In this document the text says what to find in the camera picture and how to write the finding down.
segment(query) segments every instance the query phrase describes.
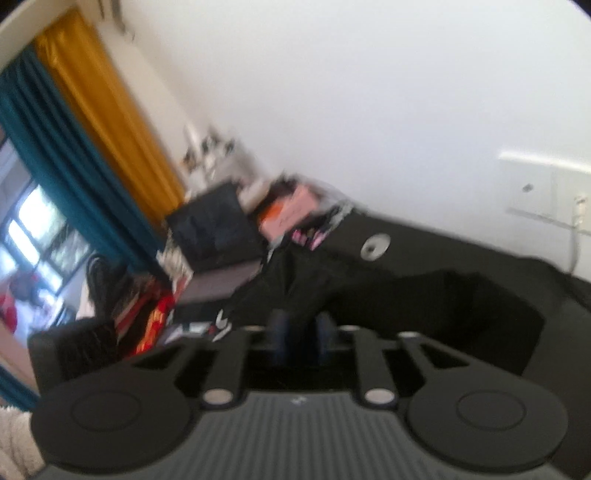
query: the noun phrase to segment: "curtain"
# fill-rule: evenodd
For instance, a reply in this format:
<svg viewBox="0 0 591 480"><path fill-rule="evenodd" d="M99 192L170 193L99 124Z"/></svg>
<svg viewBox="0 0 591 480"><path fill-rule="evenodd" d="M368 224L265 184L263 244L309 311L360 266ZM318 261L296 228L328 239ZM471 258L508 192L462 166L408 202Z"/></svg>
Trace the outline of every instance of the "curtain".
<svg viewBox="0 0 591 480"><path fill-rule="evenodd" d="M31 411L38 400L35 393L20 383L7 370L0 367L0 397L13 407Z"/></svg>
<svg viewBox="0 0 591 480"><path fill-rule="evenodd" d="M33 178L92 247L136 270L158 271L154 257L162 239L105 163L32 47L0 74L0 124Z"/></svg>
<svg viewBox="0 0 591 480"><path fill-rule="evenodd" d="M183 188L94 29L71 10L35 40L37 55L107 163L153 225Z"/></svg>

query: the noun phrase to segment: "electrical outlet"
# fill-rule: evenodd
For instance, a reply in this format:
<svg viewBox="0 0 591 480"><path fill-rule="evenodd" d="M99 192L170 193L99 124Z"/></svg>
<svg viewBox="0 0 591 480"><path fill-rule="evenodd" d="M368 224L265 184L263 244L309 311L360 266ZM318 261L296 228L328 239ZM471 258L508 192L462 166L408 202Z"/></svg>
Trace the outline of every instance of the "electrical outlet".
<svg viewBox="0 0 591 480"><path fill-rule="evenodd" d="M582 164L560 162L554 166L554 178L556 220L566 226L572 226L576 199L582 197L591 199L591 168ZM591 235L590 215L585 215L580 230Z"/></svg>
<svg viewBox="0 0 591 480"><path fill-rule="evenodd" d="M505 209L547 219L555 217L552 165L535 157L501 155L501 192Z"/></svg>

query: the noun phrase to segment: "beige fluffy fabric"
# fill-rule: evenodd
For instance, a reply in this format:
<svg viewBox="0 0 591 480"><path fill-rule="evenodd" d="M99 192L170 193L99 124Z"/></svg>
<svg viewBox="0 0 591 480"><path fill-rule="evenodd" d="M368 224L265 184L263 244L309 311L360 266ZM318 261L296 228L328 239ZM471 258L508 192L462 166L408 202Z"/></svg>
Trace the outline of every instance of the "beige fluffy fabric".
<svg viewBox="0 0 591 480"><path fill-rule="evenodd" d="M24 480L44 466L31 434L31 414L0 408L0 476Z"/></svg>

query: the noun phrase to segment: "ribbed surface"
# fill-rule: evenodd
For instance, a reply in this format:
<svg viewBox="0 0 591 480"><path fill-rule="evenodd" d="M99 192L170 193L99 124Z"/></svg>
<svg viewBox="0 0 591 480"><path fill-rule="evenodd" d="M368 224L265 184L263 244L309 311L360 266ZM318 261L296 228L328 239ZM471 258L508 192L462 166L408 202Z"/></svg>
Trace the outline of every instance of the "ribbed surface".
<svg viewBox="0 0 591 480"><path fill-rule="evenodd" d="M151 467L125 475L84 476L50 467L40 480L476 480L423 452L397 417L355 404L349 394L252 393L229 412L206 414L187 441ZM549 466L507 475L559 480Z"/></svg>

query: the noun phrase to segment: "white logo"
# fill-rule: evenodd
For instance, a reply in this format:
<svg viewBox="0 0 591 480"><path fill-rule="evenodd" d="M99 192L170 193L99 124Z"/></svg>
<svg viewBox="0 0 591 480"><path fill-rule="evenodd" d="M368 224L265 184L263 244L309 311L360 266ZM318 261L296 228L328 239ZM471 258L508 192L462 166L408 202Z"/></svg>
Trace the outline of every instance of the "white logo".
<svg viewBox="0 0 591 480"><path fill-rule="evenodd" d="M301 407L304 403L306 403L308 401L308 399L306 397L302 397L301 395L299 397L294 397L291 399L291 402L296 406L296 407Z"/></svg>

